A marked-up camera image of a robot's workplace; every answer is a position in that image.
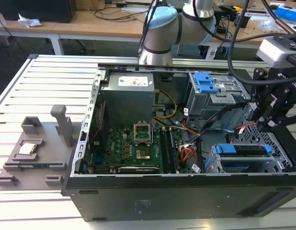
ram slot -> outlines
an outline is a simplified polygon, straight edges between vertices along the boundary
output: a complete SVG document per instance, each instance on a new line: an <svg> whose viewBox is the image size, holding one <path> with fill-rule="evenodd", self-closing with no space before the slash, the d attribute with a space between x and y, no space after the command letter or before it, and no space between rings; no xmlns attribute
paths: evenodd
<svg viewBox="0 0 296 230"><path fill-rule="evenodd" d="M161 155L162 155L162 167L163 167L163 173L170 173L171 167L169 162L169 151L168 151L168 145L166 141L166 130L160 128L159 129L159 138L160 138L160 148L161 148Z"/></svg>
<svg viewBox="0 0 296 230"><path fill-rule="evenodd" d="M179 168L179 163L178 163L178 155L175 147L175 140L174 140L171 129L166 131L166 141L167 141L168 150L169 150L171 173L176 173L176 171Z"/></svg>

computer case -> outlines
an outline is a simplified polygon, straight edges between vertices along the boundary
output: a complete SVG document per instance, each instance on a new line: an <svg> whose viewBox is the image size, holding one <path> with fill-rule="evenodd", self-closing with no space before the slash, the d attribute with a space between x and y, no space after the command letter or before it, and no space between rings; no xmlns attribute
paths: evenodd
<svg viewBox="0 0 296 230"><path fill-rule="evenodd" d="M75 0L0 0L0 12L5 20L22 17L41 21L69 23L76 13Z"/></svg>

blue box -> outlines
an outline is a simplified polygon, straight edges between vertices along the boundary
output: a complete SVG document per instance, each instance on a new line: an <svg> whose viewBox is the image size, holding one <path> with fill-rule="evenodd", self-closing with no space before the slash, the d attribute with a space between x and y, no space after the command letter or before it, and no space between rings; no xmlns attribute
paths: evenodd
<svg viewBox="0 0 296 230"><path fill-rule="evenodd" d="M278 7L275 14L279 18L284 18L296 22L296 9Z"/></svg>

metal slotted table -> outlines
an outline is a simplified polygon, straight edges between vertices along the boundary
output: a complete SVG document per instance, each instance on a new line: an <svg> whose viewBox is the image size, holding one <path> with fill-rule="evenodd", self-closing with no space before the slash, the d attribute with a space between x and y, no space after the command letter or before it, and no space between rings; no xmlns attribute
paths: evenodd
<svg viewBox="0 0 296 230"><path fill-rule="evenodd" d="M0 170L22 132L26 116L41 122L55 122L50 115L53 104L65 104L72 122L81 122L98 63L136 63L132 57L84 57L39 55L26 60L0 96ZM226 61L175 59L176 65L226 67ZM262 62L235 61L235 67L251 74ZM289 130L296 138L296 125ZM1 229L296 229L296 199L263 218L224 218L162 221L84 222L69 197L60 191L0 191Z"/></svg>

motherboard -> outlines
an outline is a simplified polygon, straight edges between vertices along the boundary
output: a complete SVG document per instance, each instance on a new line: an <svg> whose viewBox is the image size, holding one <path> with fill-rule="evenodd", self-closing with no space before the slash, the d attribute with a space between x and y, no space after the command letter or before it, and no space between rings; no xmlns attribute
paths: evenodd
<svg viewBox="0 0 296 230"><path fill-rule="evenodd" d="M93 153L91 167L94 173L116 174L136 173L147 170L150 173L169 173L170 170L180 170L178 154L172 158L165 156L172 147L178 152L182 145L182 132L179 129L152 128L150 130L151 141L138 143L136 140L149 138L147 130L123 128L109 129L105 153Z"/></svg>

